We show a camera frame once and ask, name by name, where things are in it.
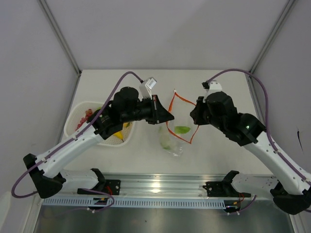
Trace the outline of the clear zip top bag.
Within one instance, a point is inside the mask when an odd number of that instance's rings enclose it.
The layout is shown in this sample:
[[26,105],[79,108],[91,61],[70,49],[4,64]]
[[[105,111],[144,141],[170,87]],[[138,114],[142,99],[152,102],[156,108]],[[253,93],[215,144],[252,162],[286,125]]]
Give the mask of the clear zip top bag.
[[[190,117],[190,112],[195,108],[196,104],[173,91],[173,96],[170,101],[168,111],[174,116],[174,120],[167,121],[161,125],[166,125],[167,129],[174,134],[179,134],[183,139],[190,141],[190,145],[193,143],[195,134],[197,133],[199,126],[193,123],[193,119]],[[183,153],[183,147],[181,150],[165,150],[170,155],[181,156]]]

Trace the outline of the white cauliflower with leaves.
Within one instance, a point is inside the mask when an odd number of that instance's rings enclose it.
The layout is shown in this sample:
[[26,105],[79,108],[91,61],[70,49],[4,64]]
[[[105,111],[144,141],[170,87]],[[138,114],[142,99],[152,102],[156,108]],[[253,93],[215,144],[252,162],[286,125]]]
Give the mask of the white cauliflower with leaves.
[[179,134],[171,133],[166,125],[161,125],[158,129],[158,139],[161,147],[165,150],[181,150],[185,144],[190,144],[190,141],[183,139]]

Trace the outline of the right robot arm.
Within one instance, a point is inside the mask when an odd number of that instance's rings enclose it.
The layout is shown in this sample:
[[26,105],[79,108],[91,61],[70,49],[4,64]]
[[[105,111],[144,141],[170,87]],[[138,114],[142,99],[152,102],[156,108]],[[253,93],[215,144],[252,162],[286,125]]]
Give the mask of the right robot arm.
[[296,215],[311,207],[311,175],[284,153],[268,135],[268,129],[252,114],[238,113],[232,98],[223,91],[199,96],[190,113],[194,124],[211,125],[230,141],[255,155],[272,177],[254,177],[232,170],[220,182],[206,182],[209,197],[244,194],[271,199],[282,211]]

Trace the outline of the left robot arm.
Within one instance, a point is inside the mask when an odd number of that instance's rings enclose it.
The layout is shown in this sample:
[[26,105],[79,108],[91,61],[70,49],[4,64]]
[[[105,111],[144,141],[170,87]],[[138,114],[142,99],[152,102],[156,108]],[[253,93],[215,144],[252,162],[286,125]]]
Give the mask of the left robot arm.
[[46,199],[61,191],[102,193],[107,181],[99,169],[68,171],[65,166],[87,149],[121,131],[124,123],[140,120],[155,125],[174,120],[174,116],[162,106],[157,95],[139,100],[135,88],[124,87],[111,94],[102,109],[95,111],[66,141],[44,154],[26,155],[23,161],[39,196]]

